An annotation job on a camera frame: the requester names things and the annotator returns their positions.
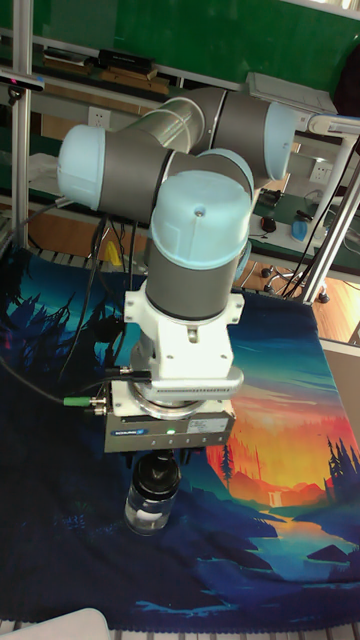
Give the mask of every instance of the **green board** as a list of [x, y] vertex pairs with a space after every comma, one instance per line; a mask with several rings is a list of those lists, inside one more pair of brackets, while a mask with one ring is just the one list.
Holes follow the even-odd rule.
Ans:
[[[11, 0], [0, 27], [11, 28]], [[34, 33], [244, 82], [248, 71], [333, 91], [360, 22], [280, 0], [35, 0]]]

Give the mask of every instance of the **aluminum pole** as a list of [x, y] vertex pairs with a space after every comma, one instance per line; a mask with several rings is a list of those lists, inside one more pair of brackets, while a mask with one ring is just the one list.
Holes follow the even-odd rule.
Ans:
[[[32, 73], [33, 0], [13, 0], [13, 69], [14, 72]], [[28, 159], [30, 151], [31, 91], [12, 109], [12, 210], [13, 228], [25, 220], [29, 209]], [[15, 241], [27, 247], [27, 227], [19, 230]]]
[[300, 296], [304, 303], [312, 304], [319, 287], [327, 275], [335, 256], [340, 248], [350, 223], [360, 202], [360, 161], [342, 199], [337, 216], [335, 217], [328, 235], [316, 254], [315, 262]]

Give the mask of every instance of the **light blue joint cap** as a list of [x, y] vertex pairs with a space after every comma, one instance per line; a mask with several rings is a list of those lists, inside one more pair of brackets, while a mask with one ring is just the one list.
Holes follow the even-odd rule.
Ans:
[[243, 187], [211, 171], [184, 171], [160, 187], [151, 219], [158, 250], [180, 267], [222, 267], [244, 247], [251, 198]]
[[295, 129], [295, 111], [272, 102], [266, 115], [264, 131], [265, 166], [271, 180], [282, 180], [286, 173]]
[[61, 193], [90, 209], [100, 203], [105, 163], [105, 129], [79, 124], [61, 145], [57, 178]]
[[201, 156], [208, 156], [208, 155], [223, 156], [224, 158], [228, 158], [229, 160], [237, 164], [237, 166], [241, 169], [241, 171], [243, 172], [244, 176], [246, 177], [250, 185], [251, 197], [252, 198], [254, 197], [253, 174], [251, 173], [251, 169], [248, 163], [246, 162], [246, 160], [244, 160], [244, 158], [242, 158], [237, 153], [235, 153], [235, 151], [229, 151], [228, 149], [209, 149], [208, 151], [204, 151], [203, 153], [200, 153], [199, 158]]

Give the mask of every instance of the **jar lid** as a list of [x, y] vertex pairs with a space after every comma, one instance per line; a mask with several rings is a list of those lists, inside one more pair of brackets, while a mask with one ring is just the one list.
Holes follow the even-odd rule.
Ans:
[[153, 451], [135, 465], [133, 485], [146, 500], [168, 500], [175, 495], [181, 473], [171, 451]]

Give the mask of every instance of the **table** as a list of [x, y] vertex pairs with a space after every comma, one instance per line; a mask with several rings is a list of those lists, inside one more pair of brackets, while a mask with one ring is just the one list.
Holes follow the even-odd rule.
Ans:
[[[0, 265], [1, 353], [59, 395], [101, 376], [113, 346], [105, 318], [116, 311], [97, 281], [56, 383], [87, 277], [24, 250]], [[120, 295], [125, 276], [106, 277]], [[171, 520], [152, 539], [123, 522], [131, 472], [103, 454], [102, 419], [54, 405], [0, 370], [0, 619], [90, 606], [110, 628], [183, 633], [359, 619], [360, 460], [312, 311], [245, 298], [230, 329], [245, 375], [233, 434], [227, 449], [182, 467]], [[138, 335], [129, 325], [119, 364]]]

